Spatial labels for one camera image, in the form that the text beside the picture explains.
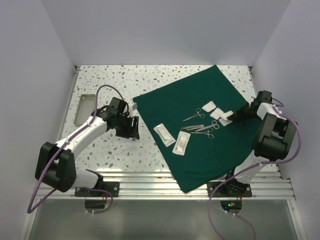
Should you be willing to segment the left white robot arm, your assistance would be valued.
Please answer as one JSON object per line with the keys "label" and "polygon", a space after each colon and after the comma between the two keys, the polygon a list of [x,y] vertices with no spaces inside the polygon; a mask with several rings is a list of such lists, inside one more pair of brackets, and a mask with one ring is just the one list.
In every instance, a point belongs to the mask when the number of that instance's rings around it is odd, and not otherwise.
{"label": "left white robot arm", "polygon": [[39,152],[35,178],[60,192],[71,188],[86,189],[92,196],[99,196],[105,189],[103,176],[89,169],[79,170],[75,160],[95,139],[108,130],[115,130],[120,138],[140,138],[139,117],[133,116],[134,103],[128,112],[106,106],[93,112],[88,120],[69,136],[56,143],[44,143]]}

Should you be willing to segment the white gauze pad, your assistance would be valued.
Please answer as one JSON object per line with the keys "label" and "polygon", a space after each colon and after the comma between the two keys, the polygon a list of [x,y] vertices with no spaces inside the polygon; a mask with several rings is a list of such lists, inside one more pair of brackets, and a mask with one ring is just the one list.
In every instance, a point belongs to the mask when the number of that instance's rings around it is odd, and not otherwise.
{"label": "white gauze pad", "polygon": [[218,120],[218,119],[222,116],[223,113],[224,113],[224,111],[217,107],[217,108],[210,114],[210,117],[212,117],[212,118],[215,119],[215,120]]}
{"label": "white gauze pad", "polygon": [[229,119],[229,117],[232,116],[233,114],[234,114],[234,112],[233,112],[232,110],[229,110],[229,111],[227,111],[227,112],[222,113],[222,114],[220,115],[220,117],[221,117],[223,120],[227,121],[227,120]]}
{"label": "white gauze pad", "polygon": [[201,109],[208,113],[213,111],[216,107],[216,104],[211,100],[210,102],[206,103]]}
{"label": "white gauze pad", "polygon": [[233,121],[232,121],[232,120],[228,120],[228,119],[227,119],[227,120],[224,120],[223,118],[220,118],[220,119],[219,119],[219,122],[221,123],[222,126],[225,127],[225,126],[231,124]]}

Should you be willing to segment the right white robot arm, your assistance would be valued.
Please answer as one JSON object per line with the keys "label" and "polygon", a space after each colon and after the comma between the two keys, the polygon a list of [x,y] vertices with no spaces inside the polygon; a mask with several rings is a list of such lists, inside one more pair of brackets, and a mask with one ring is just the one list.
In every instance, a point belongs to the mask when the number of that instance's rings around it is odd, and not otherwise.
{"label": "right white robot arm", "polygon": [[246,160],[229,173],[223,183],[223,192],[235,196],[246,189],[253,177],[266,165],[284,160],[292,146],[295,135],[299,134],[298,123],[285,117],[279,110],[283,103],[272,97],[266,90],[259,91],[257,97],[243,107],[221,116],[224,121],[244,124],[251,119],[261,120],[253,140],[252,152]]}

